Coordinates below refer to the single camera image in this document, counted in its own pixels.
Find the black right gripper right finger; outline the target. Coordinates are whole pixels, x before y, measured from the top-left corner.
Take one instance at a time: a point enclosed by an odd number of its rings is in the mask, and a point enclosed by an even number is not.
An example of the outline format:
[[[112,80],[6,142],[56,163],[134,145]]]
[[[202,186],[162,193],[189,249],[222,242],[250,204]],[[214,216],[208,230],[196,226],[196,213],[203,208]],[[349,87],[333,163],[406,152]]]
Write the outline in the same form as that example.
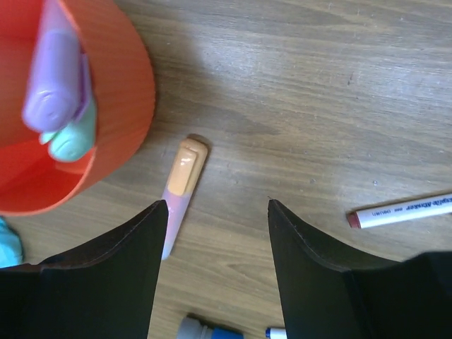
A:
[[[451,253],[397,262],[349,246],[268,203],[289,338],[450,338]]]

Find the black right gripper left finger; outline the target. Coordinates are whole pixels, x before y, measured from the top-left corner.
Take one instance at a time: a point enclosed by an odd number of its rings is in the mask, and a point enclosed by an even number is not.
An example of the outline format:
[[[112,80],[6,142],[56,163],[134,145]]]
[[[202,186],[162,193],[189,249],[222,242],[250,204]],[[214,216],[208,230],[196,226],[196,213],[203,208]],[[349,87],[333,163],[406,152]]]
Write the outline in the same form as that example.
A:
[[[157,201],[39,264],[1,269],[1,337],[147,338],[167,219]]]

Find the orange round desk organizer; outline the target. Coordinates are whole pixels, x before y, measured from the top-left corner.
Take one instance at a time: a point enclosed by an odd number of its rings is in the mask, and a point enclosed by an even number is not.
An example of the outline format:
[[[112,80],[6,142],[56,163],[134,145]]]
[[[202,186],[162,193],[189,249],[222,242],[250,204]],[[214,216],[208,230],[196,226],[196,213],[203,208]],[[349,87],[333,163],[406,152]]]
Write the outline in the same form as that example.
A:
[[[42,4],[1,2],[1,213],[47,212],[121,167],[153,119],[155,82],[147,50],[113,1],[63,1],[90,62],[97,135],[80,160],[53,160],[22,122],[22,108]]]

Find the orange pink highlighter pen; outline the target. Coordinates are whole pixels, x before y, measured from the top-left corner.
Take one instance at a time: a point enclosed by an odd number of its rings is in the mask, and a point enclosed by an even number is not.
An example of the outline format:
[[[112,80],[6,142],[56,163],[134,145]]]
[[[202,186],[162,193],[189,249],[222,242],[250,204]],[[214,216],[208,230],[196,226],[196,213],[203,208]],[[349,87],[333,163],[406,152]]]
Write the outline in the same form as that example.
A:
[[[192,138],[184,139],[176,152],[162,199],[168,208],[168,221],[162,260],[173,249],[179,229],[208,155],[208,146]]]

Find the green blue highlighter pen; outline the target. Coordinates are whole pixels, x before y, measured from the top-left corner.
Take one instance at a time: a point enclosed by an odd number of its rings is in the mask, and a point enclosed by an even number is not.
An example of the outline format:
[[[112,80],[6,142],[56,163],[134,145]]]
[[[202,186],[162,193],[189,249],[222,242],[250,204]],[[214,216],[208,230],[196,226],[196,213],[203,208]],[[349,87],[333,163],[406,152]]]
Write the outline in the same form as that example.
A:
[[[53,159],[75,162],[94,146],[97,114],[95,100],[90,98],[83,109],[83,116],[78,121],[70,121],[61,130],[40,134],[40,144],[48,145],[48,153]]]

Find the purple highlighter pen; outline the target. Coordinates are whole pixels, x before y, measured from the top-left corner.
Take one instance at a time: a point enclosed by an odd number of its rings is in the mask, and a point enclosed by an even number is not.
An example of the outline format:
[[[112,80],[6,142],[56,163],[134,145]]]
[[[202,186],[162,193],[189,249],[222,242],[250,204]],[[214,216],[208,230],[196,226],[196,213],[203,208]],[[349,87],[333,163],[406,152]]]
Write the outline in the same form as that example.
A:
[[[24,124],[53,132],[84,115],[88,99],[82,47],[58,1],[44,1],[23,108]]]

